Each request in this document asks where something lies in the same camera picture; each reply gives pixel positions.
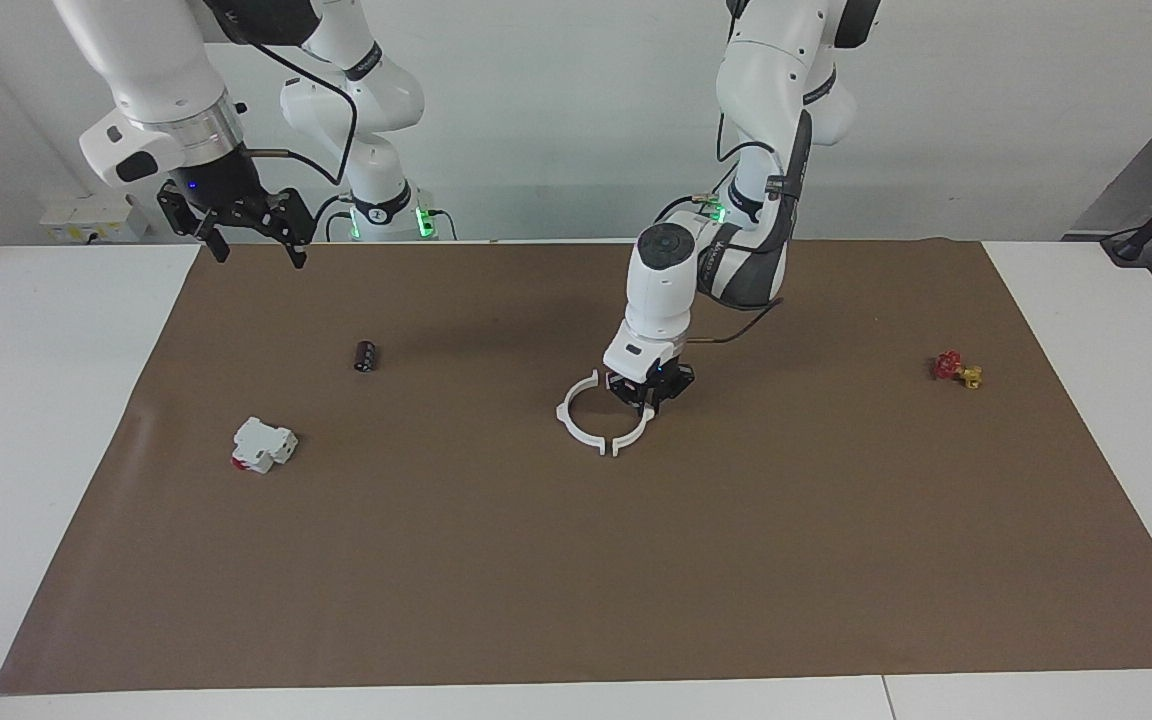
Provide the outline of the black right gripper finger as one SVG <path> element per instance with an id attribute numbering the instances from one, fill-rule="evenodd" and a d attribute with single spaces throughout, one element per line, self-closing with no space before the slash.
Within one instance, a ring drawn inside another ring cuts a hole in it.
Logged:
<path id="1" fill-rule="evenodd" d="M 218 229 L 215 211 L 207 210 L 204 215 L 197 217 L 177 184 L 162 184 L 156 199 L 172 232 L 200 242 L 218 263 L 227 262 L 230 247 Z"/>
<path id="2" fill-rule="evenodd" d="M 242 227 L 283 247 L 293 268 L 305 266 L 306 247 L 314 240 L 314 214 L 297 190 L 248 196 L 238 200 L 238 219 Z"/>

